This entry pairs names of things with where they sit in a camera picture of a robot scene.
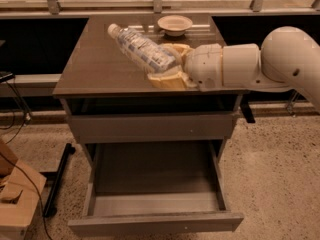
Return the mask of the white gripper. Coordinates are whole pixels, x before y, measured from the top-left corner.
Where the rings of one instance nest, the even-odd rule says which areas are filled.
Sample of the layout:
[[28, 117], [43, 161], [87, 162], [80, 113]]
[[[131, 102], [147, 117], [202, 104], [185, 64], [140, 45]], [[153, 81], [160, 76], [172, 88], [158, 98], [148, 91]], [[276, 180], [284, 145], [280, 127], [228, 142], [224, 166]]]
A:
[[180, 43], [163, 43], [162, 47], [176, 58], [178, 64], [185, 63], [184, 70], [188, 75], [181, 66], [163, 73], [149, 73], [148, 80], [154, 87], [169, 91], [222, 88], [222, 47], [219, 44], [201, 45], [194, 50]]

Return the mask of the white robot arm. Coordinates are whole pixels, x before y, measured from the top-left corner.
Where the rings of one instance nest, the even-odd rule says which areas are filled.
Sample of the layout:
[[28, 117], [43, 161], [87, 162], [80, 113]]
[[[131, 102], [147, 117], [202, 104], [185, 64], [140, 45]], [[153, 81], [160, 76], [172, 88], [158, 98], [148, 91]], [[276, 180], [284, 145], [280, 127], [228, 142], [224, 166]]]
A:
[[201, 45], [186, 49], [166, 46], [183, 63], [164, 73], [148, 75], [153, 86], [164, 90], [295, 90], [320, 111], [320, 47], [304, 31], [280, 27], [260, 46]]

